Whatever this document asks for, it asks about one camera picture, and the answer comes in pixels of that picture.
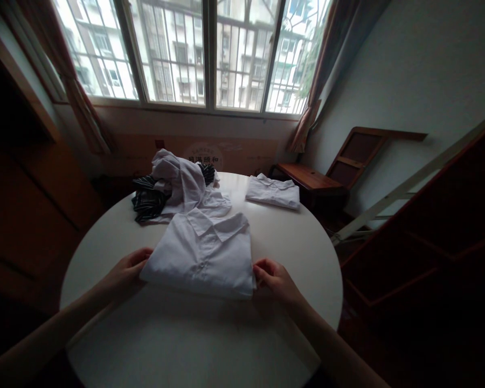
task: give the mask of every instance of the round white table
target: round white table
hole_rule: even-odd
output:
[[[332,243],[304,207],[291,211],[245,201],[249,178],[219,173],[232,210],[250,222],[252,258],[281,262],[314,309],[334,328],[343,288]],[[140,226],[130,195],[90,229],[68,267],[63,308],[126,254],[158,244],[166,225]],[[302,386],[319,366],[308,342],[271,297],[229,301],[146,285],[104,311],[67,347],[86,387]]]

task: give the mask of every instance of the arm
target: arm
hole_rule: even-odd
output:
[[[269,287],[282,302],[337,386],[388,387],[309,305],[283,265],[273,260],[261,259],[255,263],[253,271],[258,284]]]
[[[125,293],[153,250],[124,257],[91,290],[0,356],[0,386],[23,386],[99,311]]]

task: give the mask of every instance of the chair backrest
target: chair backrest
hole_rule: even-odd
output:
[[[426,136],[417,132],[354,127],[326,176],[350,190],[389,138],[422,141]]]

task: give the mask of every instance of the white ladder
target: white ladder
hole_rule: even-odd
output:
[[[380,199],[375,205],[373,205],[368,210],[364,211],[362,214],[356,217],[354,221],[352,221],[347,226],[340,229],[338,232],[334,233],[334,235],[330,238],[332,241],[332,244],[336,246],[346,241],[366,239],[370,235],[374,234],[378,229],[365,230],[365,231],[360,231],[359,229],[365,226],[366,223],[369,221],[388,220],[390,217],[392,217],[394,214],[381,215],[380,213],[386,210],[395,201],[403,200],[403,199],[404,200],[411,199],[417,193],[418,190],[424,187],[424,185],[427,182],[429,182],[429,180],[431,180],[431,178],[434,175],[436,175],[438,171],[442,167],[444,167],[444,165],[447,162],[449,162],[449,160],[451,160],[467,144],[469,144],[478,135],[480,135],[484,129],[485,129],[485,120],[483,120],[478,126],[472,129],[469,133],[467,133],[464,137],[459,139],[452,146],[447,148],[440,155],[438,155],[429,163],[427,163],[419,171],[414,173],[410,178],[408,178],[400,185],[398,185],[388,195]]]

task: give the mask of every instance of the crumpled white shirt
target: crumpled white shirt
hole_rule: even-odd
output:
[[[264,174],[250,177],[246,199],[298,210],[300,189],[293,181],[276,181]]]
[[[176,214],[140,278],[194,293],[250,299],[255,277],[247,218],[240,212],[211,218],[199,209]]]
[[[151,175],[155,179],[164,179],[168,184],[155,184],[155,190],[172,190],[171,197],[167,200],[162,213],[148,222],[169,223],[177,213],[187,213],[194,208],[199,208],[209,217],[225,216],[232,207],[232,202],[227,194],[222,194],[214,188],[219,181],[214,179],[208,187],[205,186],[205,178],[201,168],[186,159],[175,156],[173,153],[161,149],[153,158],[153,171]]]

